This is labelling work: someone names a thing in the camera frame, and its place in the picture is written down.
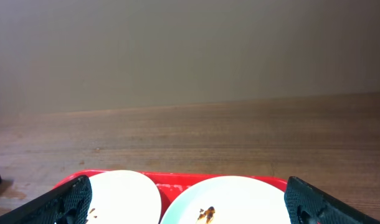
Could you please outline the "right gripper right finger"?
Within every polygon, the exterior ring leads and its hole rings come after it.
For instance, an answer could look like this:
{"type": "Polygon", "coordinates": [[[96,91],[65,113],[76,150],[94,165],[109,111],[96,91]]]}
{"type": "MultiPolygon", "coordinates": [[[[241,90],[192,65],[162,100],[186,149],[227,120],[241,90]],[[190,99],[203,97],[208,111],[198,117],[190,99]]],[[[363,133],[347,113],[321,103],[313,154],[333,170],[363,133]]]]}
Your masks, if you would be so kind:
{"type": "Polygon", "coordinates": [[[287,181],[284,201],[291,224],[380,224],[295,176],[287,181]]]}

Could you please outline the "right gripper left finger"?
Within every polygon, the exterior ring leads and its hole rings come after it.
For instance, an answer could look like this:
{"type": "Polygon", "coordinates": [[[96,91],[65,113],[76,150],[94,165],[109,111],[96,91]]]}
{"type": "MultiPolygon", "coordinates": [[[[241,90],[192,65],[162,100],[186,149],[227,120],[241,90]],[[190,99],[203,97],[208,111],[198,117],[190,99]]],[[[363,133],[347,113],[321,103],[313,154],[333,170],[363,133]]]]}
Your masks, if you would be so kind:
{"type": "Polygon", "coordinates": [[[0,224],[85,224],[92,201],[89,177],[80,175],[0,216],[0,224]]]}

